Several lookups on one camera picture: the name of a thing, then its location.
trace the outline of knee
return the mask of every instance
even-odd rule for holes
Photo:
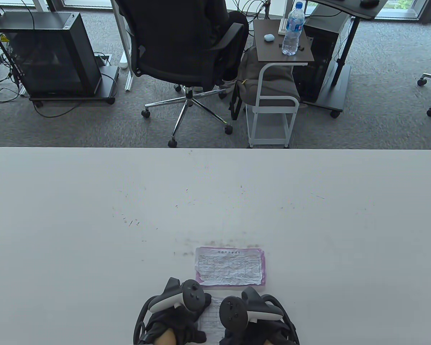
[[[237,10],[234,10],[234,11],[230,12],[228,15],[229,15],[232,23],[242,24],[244,26],[245,30],[249,31],[249,23],[247,22],[247,18],[243,13],[238,12]]]

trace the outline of black glove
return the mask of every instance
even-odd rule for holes
[[[294,324],[291,323],[291,327],[282,321],[249,322],[247,328],[240,334],[226,329],[225,337],[219,344],[263,345],[269,340],[273,345],[300,345]]]
[[[191,312],[181,305],[177,308],[171,307],[153,313],[148,320],[147,327],[145,327],[145,334],[140,337],[138,344],[153,344],[169,328],[174,331],[177,345],[206,342],[206,333],[199,331],[196,323],[204,310],[211,304],[211,295],[204,295],[204,307],[200,312]]]

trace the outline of person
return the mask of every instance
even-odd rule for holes
[[[133,344],[144,345],[185,345],[202,344],[206,334],[197,329],[197,321],[203,311],[211,304],[211,295],[205,293],[205,304],[201,312],[190,312],[184,306],[170,307],[154,313],[145,327],[145,334],[134,335]],[[299,345],[295,332],[282,321],[258,320],[249,322],[241,333],[225,330],[220,345]]]
[[[221,88],[232,88],[235,85],[238,75],[238,67],[241,63],[241,58],[245,50],[246,41],[249,36],[249,24],[246,16],[239,11],[227,11],[225,0],[203,0],[204,13],[206,20],[211,27],[211,41],[216,44],[227,33],[228,29],[233,23],[240,23],[243,25],[242,40],[240,46],[237,48],[235,64],[229,66],[222,76],[223,84]]]

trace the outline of computer case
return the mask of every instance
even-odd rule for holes
[[[5,12],[0,46],[30,97],[91,97],[102,80],[80,13]]]
[[[317,5],[306,19],[303,31],[309,39],[314,62],[307,66],[295,66],[292,72],[302,102],[318,99],[334,68],[339,47],[343,50],[346,37],[343,29],[349,18],[348,14],[339,10]]]

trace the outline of paper form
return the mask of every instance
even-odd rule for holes
[[[199,317],[199,330],[206,333],[206,343],[219,344],[225,335],[225,327],[220,322],[219,309],[223,298],[212,297],[211,304]]]
[[[199,247],[195,269],[196,280],[203,286],[265,284],[265,254],[259,248]]]

